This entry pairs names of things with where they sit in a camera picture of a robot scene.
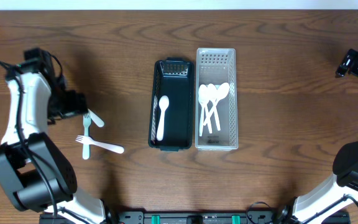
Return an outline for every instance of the fork handle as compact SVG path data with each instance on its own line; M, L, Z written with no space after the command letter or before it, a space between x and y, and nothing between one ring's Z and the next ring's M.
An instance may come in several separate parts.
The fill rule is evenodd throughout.
M84 136L90 135L90 129L85 128ZM82 145L82 158L83 159L89 159L91 157L91 146L88 144Z
M97 142L97 141L94 141L93 144L95 146L102 147L104 149L110 150L112 152L116 152L118 154L122 154L124 152L124 147L122 147L122 146L117 146L117 145L114 145L114 144L108 144L108 143Z

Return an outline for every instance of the white basket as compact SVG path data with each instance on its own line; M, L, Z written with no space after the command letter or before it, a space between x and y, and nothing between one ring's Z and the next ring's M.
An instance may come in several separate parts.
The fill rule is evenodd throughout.
M237 118L237 85L236 85L236 51L234 49L198 49L196 63L196 147L199 150L230 151L239 147L239 130ZM203 135L199 137L201 105L198 102L200 85L212 83L218 88L227 82L229 94L219 101L216 109L219 115L221 130L218 131L214 116L211 117L212 134L204 126Z

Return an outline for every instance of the plastic utensil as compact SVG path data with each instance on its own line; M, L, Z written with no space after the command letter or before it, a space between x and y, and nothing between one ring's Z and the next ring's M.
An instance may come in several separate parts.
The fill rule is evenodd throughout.
M124 147L122 147L122 146L117 146L117 145L114 145L114 144L98 142L98 141L93 140L89 136L77 136L75 141L80 142L82 144L87 144L87 145L92 144L92 145L95 145L95 146L99 146L99 147L102 147L104 149L110 150L112 152L116 152L118 154L122 154L124 152Z
M92 123L92 119L89 113L84 114L84 136L90 135L90 126ZM84 144L82 146L82 158L83 159L89 159L91 156L91 147L89 144Z
M94 112L92 112L91 110L89 110L89 114L91 115L91 119L92 121L99 127L103 127L104 126L104 122L102 119L100 119L100 117L98 115L96 115Z
M169 106L169 99L167 96L161 96L160 102L158 103L161 109L160 122L158 122L157 128L157 140L161 141L164 138L164 119L165 119L165 111Z
M219 116L218 116L218 111L216 109L216 105L220 100L225 99L225 97L227 97L227 94L229 94L229 90L230 90L230 86L228 83L223 83L222 85L219 86L218 89L216 89L216 87L213 84L208 85L208 93L211 95L211 101L213 104L211 111L215 115L216 128L218 129L218 131L221 130L221 124L219 122Z
M203 135L204 128L204 112L205 112L205 122L208 124L208 131L212 133L211 120L208 117L208 102L209 102L209 93L206 85L202 84L198 88L198 102L201 105L201 116L200 116L200 129L198 130L198 135L201 137Z

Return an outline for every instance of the plastic fork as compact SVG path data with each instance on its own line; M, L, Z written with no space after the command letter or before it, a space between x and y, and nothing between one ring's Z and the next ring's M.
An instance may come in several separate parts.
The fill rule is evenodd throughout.
M93 140L91 137L89 136L77 136L77 138L75 139L75 141L78 141L82 144L87 144L87 145L95 145L95 146L99 146L102 147L104 149L110 150L112 152L116 152L118 154L122 154L124 152L124 148L122 146L117 146L114 144L108 144L108 143L103 143L103 142L98 142Z
M90 126L92 123L91 115L89 113L84 114L84 136L90 135ZM89 144L82 146L82 158L89 159L91 156L91 147Z

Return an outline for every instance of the white wall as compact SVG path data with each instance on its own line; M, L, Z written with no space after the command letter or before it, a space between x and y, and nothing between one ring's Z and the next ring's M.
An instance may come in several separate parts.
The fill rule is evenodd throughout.
M0 10L358 9L358 0L0 0Z

